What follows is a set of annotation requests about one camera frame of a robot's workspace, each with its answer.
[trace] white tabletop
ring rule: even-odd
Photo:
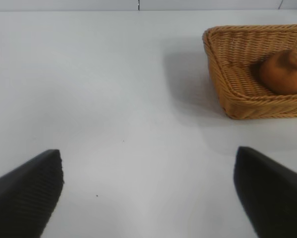
[[[0,176],[59,148],[43,238],[254,238],[233,185],[248,145],[297,171],[297,119],[231,120],[201,35],[297,10],[0,13]]]

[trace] basket rim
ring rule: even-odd
[[[208,46],[209,50],[211,51],[212,55],[214,56],[214,60],[217,63],[217,66],[219,67],[220,73],[223,76],[224,84],[228,88],[228,92],[230,93],[230,96],[233,97],[234,101],[243,101],[244,103],[258,103],[258,102],[264,102],[268,104],[274,104],[275,100],[277,100],[278,103],[288,103],[293,102],[293,100],[297,103],[297,94],[292,95],[265,95],[265,96],[247,96],[244,94],[241,94],[237,91],[235,91],[232,86],[230,85],[229,81],[227,80],[227,77],[225,75],[225,71],[222,69],[220,60],[217,57],[217,52],[213,46],[213,42],[211,41],[211,36],[217,33],[222,32],[292,32],[297,31],[297,24],[288,24],[288,25],[225,25],[225,26],[215,26],[212,28],[207,29],[202,36],[203,43]]]

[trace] white table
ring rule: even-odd
[[[227,118],[201,35],[297,10],[0,13],[0,176],[59,148],[43,238],[254,238],[233,185],[252,146],[297,171],[297,119]]]

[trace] wicker basket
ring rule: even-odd
[[[271,54],[297,49],[297,25],[222,26],[203,34],[209,72],[220,104],[233,119],[297,117],[297,94],[275,95],[259,83]]]

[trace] white wall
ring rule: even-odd
[[[137,10],[138,0],[0,0],[0,11]]]
[[[141,10],[278,9],[282,0],[141,0]]]
[[[297,9],[297,0],[284,0],[281,9]]]
[[[140,0],[141,10],[278,9],[282,0]],[[137,10],[138,0],[0,0],[0,11]],[[297,9],[284,0],[281,9]]]

